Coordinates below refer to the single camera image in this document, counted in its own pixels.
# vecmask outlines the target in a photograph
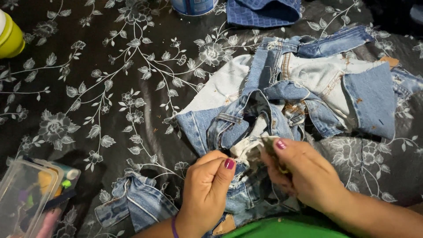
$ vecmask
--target green shirt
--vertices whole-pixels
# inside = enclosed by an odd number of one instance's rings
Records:
[[[349,238],[339,228],[311,216],[262,219],[242,226],[222,238]]]

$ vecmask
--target pink nail polish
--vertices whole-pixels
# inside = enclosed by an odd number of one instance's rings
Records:
[[[279,139],[279,140],[276,142],[276,146],[277,146],[279,149],[286,149],[286,145],[285,145],[285,143],[282,141],[282,139]]]
[[[233,161],[233,160],[231,160],[231,159],[229,159],[229,158],[227,158],[226,160],[225,160],[225,168],[227,168],[227,169],[232,169],[233,168],[233,166],[234,166],[234,164],[235,164],[235,162]]]

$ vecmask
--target hand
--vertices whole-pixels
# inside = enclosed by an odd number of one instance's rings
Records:
[[[290,196],[322,213],[333,213],[352,195],[344,188],[333,166],[307,142],[277,138],[273,148],[279,164],[285,164],[292,173],[292,182],[279,172],[267,153],[261,159],[267,166],[270,180]]]
[[[175,221],[179,237],[201,237],[217,224],[235,167],[234,159],[215,150],[188,168],[182,207]]]

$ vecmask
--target metal can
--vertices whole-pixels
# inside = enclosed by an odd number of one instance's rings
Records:
[[[173,9],[187,16],[200,16],[214,9],[219,0],[170,0]]]

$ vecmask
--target purple bracelet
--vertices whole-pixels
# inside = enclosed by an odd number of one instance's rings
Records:
[[[175,221],[176,221],[176,216],[178,214],[176,214],[175,216],[172,217],[172,233],[173,233],[173,238],[179,238],[178,233],[176,233],[176,227],[175,227]]]

